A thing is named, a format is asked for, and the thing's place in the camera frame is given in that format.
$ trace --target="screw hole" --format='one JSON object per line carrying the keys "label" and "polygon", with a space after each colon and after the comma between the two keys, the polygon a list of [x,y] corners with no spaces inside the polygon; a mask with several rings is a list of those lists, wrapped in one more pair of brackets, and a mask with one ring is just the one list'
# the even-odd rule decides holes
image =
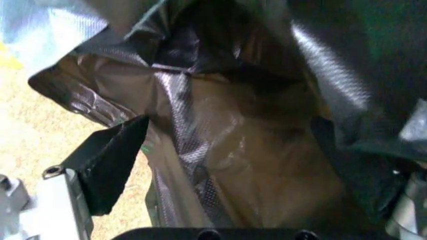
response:
{"label": "screw hole", "polygon": [[213,229],[206,229],[200,232],[197,240],[221,240],[220,233]]}
{"label": "screw hole", "polygon": [[319,238],[313,232],[303,230],[295,236],[295,240],[319,240]]}
{"label": "screw hole", "polygon": [[58,173],[60,171],[62,171],[62,169],[59,166],[52,166],[52,167],[46,169],[46,173],[48,173],[48,174],[54,174],[54,173]]}

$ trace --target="bolt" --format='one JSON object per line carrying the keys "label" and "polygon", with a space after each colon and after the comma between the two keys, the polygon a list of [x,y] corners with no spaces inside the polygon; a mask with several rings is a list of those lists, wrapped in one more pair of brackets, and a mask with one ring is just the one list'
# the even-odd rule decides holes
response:
{"label": "bolt", "polygon": [[7,191],[12,187],[9,178],[3,174],[0,174],[0,188]]}

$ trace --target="black tarp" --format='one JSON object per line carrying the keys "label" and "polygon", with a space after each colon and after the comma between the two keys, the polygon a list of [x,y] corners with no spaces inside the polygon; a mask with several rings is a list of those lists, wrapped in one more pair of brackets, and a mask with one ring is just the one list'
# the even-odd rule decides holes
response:
{"label": "black tarp", "polygon": [[109,26],[29,84],[106,126],[150,118],[160,226],[373,228],[354,198],[386,217],[396,162],[426,159],[425,0],[87,4]]}

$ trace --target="crumpled plastic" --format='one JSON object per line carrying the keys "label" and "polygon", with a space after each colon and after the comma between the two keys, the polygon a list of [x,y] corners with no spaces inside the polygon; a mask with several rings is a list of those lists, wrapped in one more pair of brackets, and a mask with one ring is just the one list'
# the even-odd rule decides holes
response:
{"label": "crumpled plastic", "polygon": [[[29,83],[106,126],[150,117],[161,226],[375,228],[315,116],[346,151],[426,159],[425,0],[147,1],[125,23],[105,9],[126,2],[90,4],[110,26]],[[389,170],[381,201],[364,196],[382,217],[405,181],[372,161]]]}

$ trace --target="beige carpet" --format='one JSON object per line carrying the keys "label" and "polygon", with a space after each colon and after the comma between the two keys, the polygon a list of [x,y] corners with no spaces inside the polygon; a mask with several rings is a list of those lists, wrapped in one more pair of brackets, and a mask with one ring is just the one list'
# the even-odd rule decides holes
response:
{"label": "beige carpet", "polygon": [[[33,91],[19,64],[0,43],[0,173],[24,181],[30,194],[44,169],[60,163],[99,124],[64,110]],[[108,240],[133,228],[151,225],[144,203],[151,172],[137,157],[124,193],[110,215],[94,217],[94,240]]]}

